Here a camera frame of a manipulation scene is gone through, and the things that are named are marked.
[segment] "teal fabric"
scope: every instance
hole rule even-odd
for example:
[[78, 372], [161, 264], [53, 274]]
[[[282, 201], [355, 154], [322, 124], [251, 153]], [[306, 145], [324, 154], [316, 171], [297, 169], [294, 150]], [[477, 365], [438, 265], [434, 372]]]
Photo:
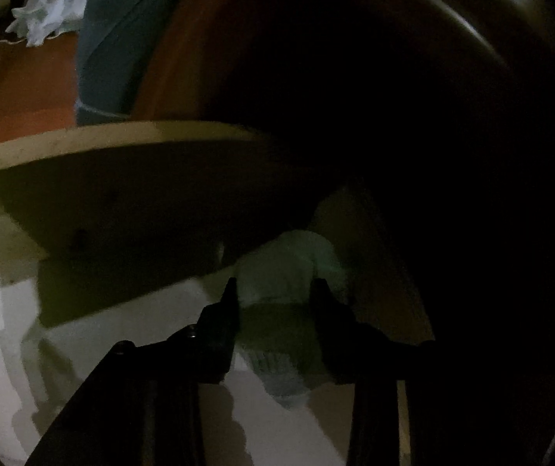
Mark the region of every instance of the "teal fabric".
[[179, 0], [87, 0], [76, 57], [78, 125], [131, 113], [143, 74]]

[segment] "curved rim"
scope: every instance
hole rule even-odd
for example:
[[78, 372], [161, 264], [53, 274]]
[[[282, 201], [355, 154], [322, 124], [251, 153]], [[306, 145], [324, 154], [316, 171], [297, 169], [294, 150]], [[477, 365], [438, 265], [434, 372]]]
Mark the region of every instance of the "curved rim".
[[83, 126], [0, 143], [0, 170], [90, 150], [177, 141], [268, 141], [242, 127], [220, 122], [125, 122]]

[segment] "person's leg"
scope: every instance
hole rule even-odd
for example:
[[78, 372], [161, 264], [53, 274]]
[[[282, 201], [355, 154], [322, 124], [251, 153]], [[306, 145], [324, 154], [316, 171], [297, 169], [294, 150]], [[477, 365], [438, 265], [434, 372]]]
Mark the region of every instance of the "person's leg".
[[178, 1], [87, 1], [76, 57], [78, 125], [129, 117], [153, 50]]

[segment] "orange wooden floor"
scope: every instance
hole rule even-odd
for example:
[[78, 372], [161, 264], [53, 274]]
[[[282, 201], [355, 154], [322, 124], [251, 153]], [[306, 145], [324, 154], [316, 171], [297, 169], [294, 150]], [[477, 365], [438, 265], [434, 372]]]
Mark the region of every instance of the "orange wooden floor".
[[0, 43], [0, 142], [74, 125], [76, 45], [74, 33], [41, 47]]

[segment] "pant leg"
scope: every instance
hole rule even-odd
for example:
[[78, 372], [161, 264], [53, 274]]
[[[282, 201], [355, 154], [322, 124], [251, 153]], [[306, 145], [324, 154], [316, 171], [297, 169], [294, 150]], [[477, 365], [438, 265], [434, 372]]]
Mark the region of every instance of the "pant leg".
[[76, 68], [78, 125], [129, 117], [143, 74], [179, 0], [87, 0]]

